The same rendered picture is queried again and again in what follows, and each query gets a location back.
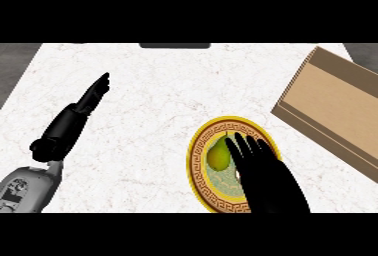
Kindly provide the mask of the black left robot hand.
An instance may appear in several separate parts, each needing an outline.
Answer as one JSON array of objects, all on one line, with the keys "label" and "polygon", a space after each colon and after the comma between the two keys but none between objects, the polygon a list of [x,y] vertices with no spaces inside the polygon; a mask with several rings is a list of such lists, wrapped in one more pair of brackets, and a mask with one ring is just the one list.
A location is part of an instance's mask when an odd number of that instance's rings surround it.
[{"label": "black left robot hand", "polygon": [[94,81],[77,103],[71,103],[54,117],[41,138],[29,146],[38,162],[60,161],[78,140],[84,125],[105,93],[109,91],[109,73]]}]

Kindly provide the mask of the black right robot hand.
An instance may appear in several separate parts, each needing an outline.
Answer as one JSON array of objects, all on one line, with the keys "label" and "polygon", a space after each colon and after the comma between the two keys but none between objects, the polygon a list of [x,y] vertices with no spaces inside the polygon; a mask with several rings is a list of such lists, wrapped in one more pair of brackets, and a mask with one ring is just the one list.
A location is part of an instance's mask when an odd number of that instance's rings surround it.
[{"label": "black right robot hand", "polygon": [[226,139],[252,214],[308,214],[308,203],[292,173],[263,139]]}]

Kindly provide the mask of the yellow rimmed patterned plate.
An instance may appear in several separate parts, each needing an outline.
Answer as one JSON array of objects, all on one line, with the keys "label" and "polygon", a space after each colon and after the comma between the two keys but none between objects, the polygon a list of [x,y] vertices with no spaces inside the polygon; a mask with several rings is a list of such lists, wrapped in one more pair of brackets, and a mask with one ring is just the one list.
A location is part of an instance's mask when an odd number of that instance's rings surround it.
[{"label": "yellow rimmed patterned plate", "polygon": [[233,161],[227,168],[215,170],[208,164],[207,155],[221,138],[235,141],[235,133],[261,139],[277,159],[279,149],[264,129],[248,119],[223,116],[209,120],[198,129],[187,148],[186,170],[193,193],[211,212],[246,213],[249,206],[239,182],[239,173]]}]

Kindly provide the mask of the brown cardboard box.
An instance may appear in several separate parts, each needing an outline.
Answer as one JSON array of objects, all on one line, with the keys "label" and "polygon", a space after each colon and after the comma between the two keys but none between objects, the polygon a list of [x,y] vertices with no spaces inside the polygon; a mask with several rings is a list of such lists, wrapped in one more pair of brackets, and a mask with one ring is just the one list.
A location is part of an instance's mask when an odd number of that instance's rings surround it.
[{"label": "brown cardboard box", "polygon": [[378,73],[314,48],[272,114],[378,182]]}]

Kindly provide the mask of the green pear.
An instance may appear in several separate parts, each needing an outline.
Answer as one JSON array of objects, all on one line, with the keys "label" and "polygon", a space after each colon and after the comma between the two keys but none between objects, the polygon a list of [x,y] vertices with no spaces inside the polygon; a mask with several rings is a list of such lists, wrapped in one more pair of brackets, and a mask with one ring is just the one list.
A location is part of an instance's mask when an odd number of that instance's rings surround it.
[{"label": "green pear", "polygon": [[230,164],[230,152],[226,145],[227,135],[223,135],[207,152],[207,163],[214,171],[223,171]]}]

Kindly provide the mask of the dark grey flat object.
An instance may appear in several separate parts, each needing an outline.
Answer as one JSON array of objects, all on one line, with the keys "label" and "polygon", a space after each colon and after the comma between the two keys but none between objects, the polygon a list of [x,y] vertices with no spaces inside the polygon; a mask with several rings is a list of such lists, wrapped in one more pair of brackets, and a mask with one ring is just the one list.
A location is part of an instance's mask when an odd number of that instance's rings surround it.
[{"label": "dark grey flat object", "polygon": [[208,49],[211,43],[139,43],[145,49]]}]

